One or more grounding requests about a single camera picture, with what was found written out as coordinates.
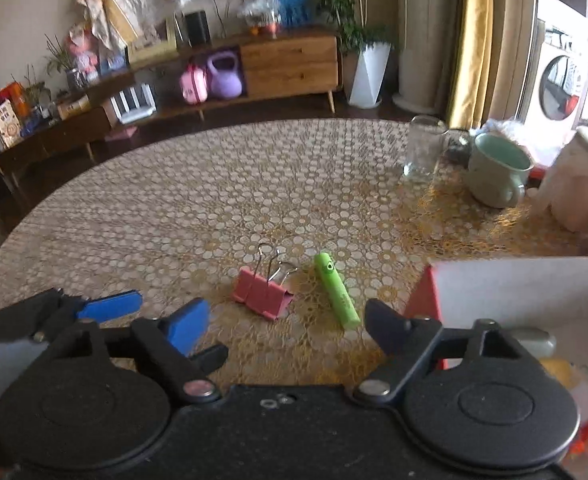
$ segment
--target black speaker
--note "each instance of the black speaker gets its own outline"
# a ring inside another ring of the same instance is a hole
[[[208,27],[208,18],[204,10],[186,14],[185,27],[187,28],[187,37],[191,46],[210,43],[210,28]]]

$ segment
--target blue basket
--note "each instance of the blue basket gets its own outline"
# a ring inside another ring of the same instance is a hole
[[[310,23],[309,0],[279,0],[280,24],[285,28],[303,27]]]

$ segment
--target wooden cabinet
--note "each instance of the wooden cabinet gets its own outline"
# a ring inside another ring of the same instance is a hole
[[[212,52],[229,48],[240,53],[245,76],[245,95],[229,101],[212,99],[200,105],[187,105],[174,82],[171,86],[176,89],[177,95],[170,102],[158,98],[157,112],[131,126],[196,112],[202,119],[204,112],[214,108],[315,93],[327,94],[330,108],[334,111],[332,91],[340,83],[340,58],[333,32],[312,27],[283,31],[276,38],[241,34],[213,41],[210,45],[182,48],[169,57],[151,59],[140,66],[108,76],[87,89],[92,105],[90,110],[37,131],[0,153],[0,171],[11,174],[33,162],[83,145],[87,146],[91,156],[90,142],[104,139],[114,128],[125,127],[119,124],[109,98],[135,82],[140,83],[141,78],[144,78],[143,69],[162,67],[177,60],[183,63],[194,56],[206,57]]]
[[[336,63],[309,63],[245,72],[247,94],[275,98],[328,92],[338,85]]]
[[[64,153],[103,139],[112,130],[114,122],[103,107],[92,108],[70,117],[45,130],[37,131],[18,144],[0,153],[0,171],[11,174],[44,160],[55,153]]]
[[[48,157],[39,137],[31,136],[0,153],[0,171],[10,174],[13,171]]]
[[[245,70],[301,66],[308,63],[336,63],[336,38],[293,38],[273,43],[257,43],[241,47]]]
[[[92,108],[45,130],[41,140],[50,155],[64,153],[94,140],[104,139],[112,124],[103,107]]]
[[[338,86],[333,36],[250,44],[240,50],[248,97],[270,99],[331,92]]]

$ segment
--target plastic bag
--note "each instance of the plastic bag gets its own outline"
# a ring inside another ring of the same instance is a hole
[[[482,133],[502,135],[526,148],[534,164],[539,168],[549,168],[562,147],[571,139],[571,136],[559,139],[556,135],[548,135],[544,128],[533,131],[532,128],[516,119],[506,121],[488,119],[481,129],[474,132],[475,135]]]
[[[264,27],[280,22],[279,0],[254,0],[241,7],[239,18],[245,19],[250,27]]]

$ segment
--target washing machine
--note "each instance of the washing machine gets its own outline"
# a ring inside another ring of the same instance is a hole
[[[586,17],[559,0],[539,0],[518,115],[538,166],[549,166],[574,135],[578,103],[588,81],[587,38]]]

